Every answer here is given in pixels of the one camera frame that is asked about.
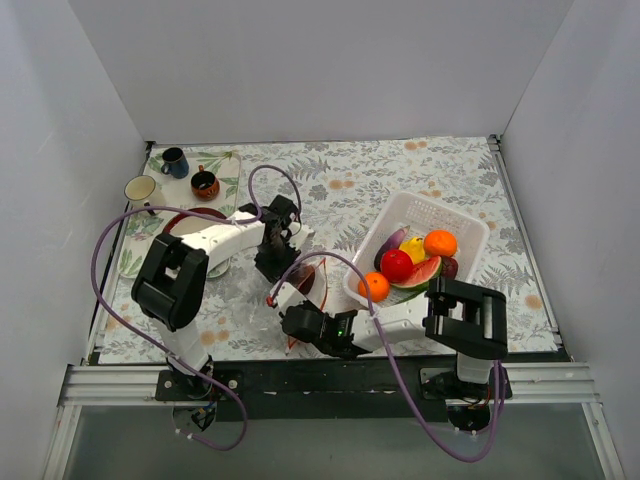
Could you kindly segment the clear zip top bag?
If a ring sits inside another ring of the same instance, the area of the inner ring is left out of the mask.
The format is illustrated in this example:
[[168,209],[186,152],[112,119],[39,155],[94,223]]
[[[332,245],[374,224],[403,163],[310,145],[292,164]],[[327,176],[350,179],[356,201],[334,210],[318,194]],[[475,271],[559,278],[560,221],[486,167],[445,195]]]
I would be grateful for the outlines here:
[[231,262],[223,277],[228,338],[222,343],[229,360],[319,359],[323,355],[310,343],[287,334],[281,327],[280,309],[287,301],[302,301],[320,312],[328,304],[327,259],[302,263],[287,278],[278,294],[247,255]]

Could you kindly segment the red fake apple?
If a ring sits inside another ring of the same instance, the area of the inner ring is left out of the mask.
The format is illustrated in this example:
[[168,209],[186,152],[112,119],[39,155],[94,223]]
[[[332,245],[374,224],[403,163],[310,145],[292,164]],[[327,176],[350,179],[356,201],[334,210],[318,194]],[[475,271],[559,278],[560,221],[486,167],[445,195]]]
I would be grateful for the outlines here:
[[402,250],[389,250],[380,260],[380,272],[390,283],[398,284],[406,281],[412,271],[411,257]]

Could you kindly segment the purple fake eggplant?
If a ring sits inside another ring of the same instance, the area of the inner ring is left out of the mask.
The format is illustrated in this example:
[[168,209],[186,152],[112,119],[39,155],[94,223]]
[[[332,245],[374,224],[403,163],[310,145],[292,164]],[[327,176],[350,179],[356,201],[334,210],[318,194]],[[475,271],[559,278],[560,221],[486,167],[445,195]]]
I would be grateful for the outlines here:
[[407,234],[409,233],[410,227],[404,226],[399,228],[394,233],[392,233],[387,240],[382,244],[382,246],[378,249],[375,257],[374,257],[374,269],[378,272],[381,271],[381,260],[386,252],[389,250],[398,249],[402,242],[405,240]]

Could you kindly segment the fake watermelon slice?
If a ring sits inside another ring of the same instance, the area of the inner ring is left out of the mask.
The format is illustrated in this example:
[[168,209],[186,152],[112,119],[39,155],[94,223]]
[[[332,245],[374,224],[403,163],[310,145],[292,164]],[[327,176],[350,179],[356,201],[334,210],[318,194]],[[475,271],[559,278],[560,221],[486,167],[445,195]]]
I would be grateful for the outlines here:
[[412,272],[406,280],[393,283],[392,286],[401,290],[423,290],[429,282],[437,278],[442,270],[440,256],[430,257],[413,266]]

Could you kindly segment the yellow fake lemon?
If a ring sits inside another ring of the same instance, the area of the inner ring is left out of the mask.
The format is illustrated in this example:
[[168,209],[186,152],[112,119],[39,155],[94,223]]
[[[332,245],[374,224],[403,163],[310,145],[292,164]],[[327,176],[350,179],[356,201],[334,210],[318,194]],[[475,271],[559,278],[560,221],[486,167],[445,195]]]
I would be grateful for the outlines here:
[[414,265],[427,259],[427,254],[424,250],[424,239],[422,237],[412,237],[402,242],[399,249],[410,257]]

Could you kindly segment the orange fake mandarin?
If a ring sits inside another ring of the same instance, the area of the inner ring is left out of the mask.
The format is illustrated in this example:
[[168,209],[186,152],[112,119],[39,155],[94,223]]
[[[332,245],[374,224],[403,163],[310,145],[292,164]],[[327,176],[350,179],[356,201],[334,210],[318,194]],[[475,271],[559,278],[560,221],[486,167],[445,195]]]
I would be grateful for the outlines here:
[[456,237],[446,230],[433,230],[423,239],[425,253],[432,256],[453,257],[458,250]]

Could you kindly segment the dark purple fake fruit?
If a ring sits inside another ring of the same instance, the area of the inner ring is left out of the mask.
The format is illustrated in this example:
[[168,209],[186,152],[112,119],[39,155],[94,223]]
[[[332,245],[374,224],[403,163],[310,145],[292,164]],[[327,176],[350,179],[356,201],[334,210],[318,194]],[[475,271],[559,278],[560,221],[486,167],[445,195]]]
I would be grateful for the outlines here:
[[315,283],[316,268],[313,265],[301,264],[288,277],[291,283],[303,295],[308,295]]

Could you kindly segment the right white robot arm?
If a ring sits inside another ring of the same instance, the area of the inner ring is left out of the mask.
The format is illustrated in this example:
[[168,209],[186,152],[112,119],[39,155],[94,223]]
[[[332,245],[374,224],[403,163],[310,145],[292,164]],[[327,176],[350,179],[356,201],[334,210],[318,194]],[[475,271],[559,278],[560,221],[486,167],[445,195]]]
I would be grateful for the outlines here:
[[438,277],[426,291],[393,306],[335,315],[285,282],[273,307],[286,335],[330,357],[351,360],[386,343],[434,340],[456,352],[453,387],[469,398],[486,389],[493,363],[508,353],[505,295],[453,279]]

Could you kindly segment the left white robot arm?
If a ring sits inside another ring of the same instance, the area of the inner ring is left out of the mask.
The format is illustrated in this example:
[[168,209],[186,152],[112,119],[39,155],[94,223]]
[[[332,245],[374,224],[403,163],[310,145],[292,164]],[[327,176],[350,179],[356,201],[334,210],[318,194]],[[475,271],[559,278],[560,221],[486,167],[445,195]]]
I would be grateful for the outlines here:
[[153,240],[131,297],[160,333],[173,382],[188,398],[203,399],[213,386],[213,361],[195,324],[209,271],[255,247],[256,269],[277,282],[300,255],[290,242],[291,224],[301,224],[299,208],[278,195],[261,208],[245,204],[203,230],[182,237],[162,233]]

